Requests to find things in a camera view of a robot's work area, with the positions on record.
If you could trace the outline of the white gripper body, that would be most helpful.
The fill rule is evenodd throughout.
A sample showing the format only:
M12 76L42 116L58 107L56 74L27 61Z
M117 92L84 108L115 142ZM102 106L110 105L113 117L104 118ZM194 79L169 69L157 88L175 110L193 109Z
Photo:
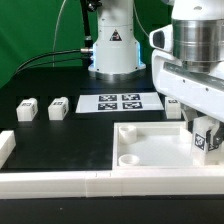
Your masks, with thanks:
M224 79L203 73L190 73L175 58L173 28L167 25L149 34L154 48L151 56L152 79L156 90L180 103L224 122Z

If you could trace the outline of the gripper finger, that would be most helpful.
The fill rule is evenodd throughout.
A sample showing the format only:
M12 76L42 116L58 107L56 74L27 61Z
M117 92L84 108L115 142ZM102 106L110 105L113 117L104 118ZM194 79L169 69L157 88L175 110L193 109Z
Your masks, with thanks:
M190 109L183 109L182 115L184 117L184 120L186 121L187 130L189 132L193 131L193 121L195 118L198 117L197 111L190 108Z
M210 122L207 125L206 143L207 150L213 151L221 147L224 141L224 123L220 121Z

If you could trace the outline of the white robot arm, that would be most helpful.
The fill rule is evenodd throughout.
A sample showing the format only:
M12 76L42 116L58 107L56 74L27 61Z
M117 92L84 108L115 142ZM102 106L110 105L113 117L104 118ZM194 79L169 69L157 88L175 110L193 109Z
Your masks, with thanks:
M156 90L214 119L194 121L193 144L211 151L224 142L224 0L161 0L171 23L148 35ZM93 77L116 80L145 69L133 34L134 0L88 0L98 13Z

